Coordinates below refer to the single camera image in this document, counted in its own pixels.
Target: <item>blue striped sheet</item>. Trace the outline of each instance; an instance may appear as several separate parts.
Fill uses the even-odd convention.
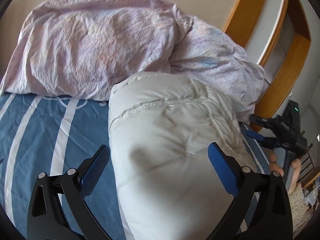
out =
[[[10,95],[6,94],[1,98],[1,108],[9,97]],[[0,121],[0,160],[4,159],[0,164],[0,203],[7,214],[10,213],[10,206],[5,205],[4,182],[8,156],[21,120],[35,97],[35,95],[15,95]],[[57,136],[70,101],[70,97],[60,97],[59,100],[41,98],[26,124],[16,152],[11,190],[12,220],[25,237],[28,206],[33,186],[38,173],[45,171],[50,174]],[[63,172],[70,167],[77,168],[84,159],[92,157],[101,144],[108,145],[109,141],[106,102],[79,100],[73,111],[72,120],[64,120],[64,123],[67,124],[71,122],[71,126],[65,145],[65,156],[62,154],[64,158],[61,159]],[[58,154],[61,151],[63,147],[56,147]],[[85,201],[102,227],[114,240],[125,240],[111,161],[104,170],[93,194],[86,197]],[[70,226],[80,232],[64,197],[62,206]]]
[[[240,130],[242,137],[244,139],[244,146],[246,147],[247,152],[251,155],[251,157],[255,160],[257,166],[257,172],[270,174],[269,163],[267,158],[267,153],[265,149],[258,145],[257,141],[251,137],[247,136],[247,130],[250,129],[250,126],[244,123],[240,123]],[[254,211],[258,204],[258,194],[253,196],[249,209],[247,211],[244,220],[247,225],[250,224]]]

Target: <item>finger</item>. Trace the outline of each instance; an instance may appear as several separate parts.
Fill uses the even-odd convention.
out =
[[[272,172],[272,171],[278,171],[278,172],[280,173],[281,177],[284,175],[283,169],[281,169],[281,168],[278,166],[278,164],[276,164],[276,163],[270,163],[270,164],[269,164],[269,168],[270,168],[270,171],[271,171],[271,172]]]
[[[269,155],[270,162],[275,163],[277,161],[277,157],[274,153],[270,153]]]
[[[298,170],[300,172],[301,170],[301,161],[300,159],[295,159],[291,162],[292,168],[296,171]]]

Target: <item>white stripe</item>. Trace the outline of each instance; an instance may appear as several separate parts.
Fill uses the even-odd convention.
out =
[[[4,116],[4,113],[7,111],[9,105],[11,104],[12,100],[14,99],[15,94],[10,94],[7,101],[4,103],[3,107],[0,109],[0,121],[2,117]]]
[[[244,138],[244,136],[243,136],[242,134],[241,134],[241,136],[242,136],[242,139],[244,140],[244,142],[246,143],[246,145],[249,147],[249,149],[250,149],[250,151],[251,151],[251,153],[252,153],[252,156],[253,156],[253,158],[254,158],[254,160],[255,160],[256,164],[258,165],[258,167],[259,167],[259,168],[260,168],[260,170],[261,170],[261,173],[262,173],[262,174],[265,174],[264,170],[262,169],[261,164],[259,163],[259,161],[258,161],[257,157],[254,155],[254,153],[253,153],[253,151],[252,151],[251,147],[249,146],[248,142],[246,141],[246,139]]]
[[[50,176],[61,175],[63,173],[64,157],[66,155],[69,132],[78,102],[79,99],[71,98],[67,105],[67,109],[61,121],[56,144],[53,150]],[[59,194],[59,199],[62,203],[61,194]]]
[[[249,130],[249,128],[247,127],[247,125],[246,124],[244,124],[244,127],[247,129],[247,131]],[[257,146],[259,147],[259,149],[260,149],[260,151],[261,151],[261,153],[262,153],[262,155],[263,155],[263,157],[264,157],[264,159],[266,160],[266,162],[268,163],[268,165],[270,164],[269,163],[269,160],[268,160],[268,158],[266,157],[266,155],[264,154],[264,151],[261,149],[261,147],[260,147],[260,145],[259,145],[259,143],[257,142],[257,140],[255,140],[255,139],[253,139],[254,141],[255,141],[255,143],[257,144]]]
[[[247,229],[248,229],[247,224],[244,221],[244,219],[242,220],[242,223],[240,225],[240,229],[241,229],[241,232],[247,231]]]
[[[7,168],[5,171],[5,178],[4,178],[4,206],[5,206],[5,212],[7,213],[7,216],[9,217],[9,219],[13,224],[14,224],[14,219],[13,219],[13,211],[12,211],[12,194],[11,194],[13,169],[16,163],[16,157],[17,157],[17,153],[19,150],[19,146],[20,146],[20,142],[22,140],[23,134],[29,123],[30,117],[33,115],[41,99],[42,99],[41,96],[36,96],[33,99],[28,110],[24,114],[21,120],[21,123],[17,129],[16,135],[13,138],[9,156],[8,156],[8,163],[7,163]]]
[[[259,192],[255,192],[254,195],[256,196],[257,201],[259,201],[259,197],[260,197]]]

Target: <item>blue gripper pad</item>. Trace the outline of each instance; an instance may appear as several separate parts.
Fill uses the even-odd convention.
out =
[[[234,174],[233,170],[228,165],[227,161],[223,157],[223,152],[221,149],[218,149],[214,143],[210,144],[208,147],[208,157],[214,167],[217,175],[226,192],[232,194],[233,197],[236,197],[239,193],[237,187],[237,176]]]
[[[256,133],[252,130],[247,131],[247,136],[257,140],[258,142],[263,142],[265,140],[265,138],[261,134]]]
[[[86,172],[80,178],[80,195],[82,198],[91,195],[94,187],[97,185],[98,180],[107,166],[110,159],[109,147],[103,145],[92,157],[93,161],[88,167]]]

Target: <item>metal pivot screw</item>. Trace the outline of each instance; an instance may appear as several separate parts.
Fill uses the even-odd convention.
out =
[[[242,171],[243,171],[244,173],[250,173],[250,172],[251,172],[251,169],[250,169],[248,166],[243,166],[243,167],[242,167]]]
[[[272,173],[273,173],[273,175],[275,175],[276,177],[279,177],[279,176],[280,176],[280,172],[279,172],[279,171],[273,171]]]
[[[75,168],[71,168],[71,169],[69,169],[68,171],[67,171],[67,174],[68,175],[73,175],[73,174],[75,174],[76,173],[76,169]]]
[[[38,178],[42,179],[42,178],[44,178],[44,176],[45,176],[45,173],[44,172],[40,172],[39,175],[38,175]]]

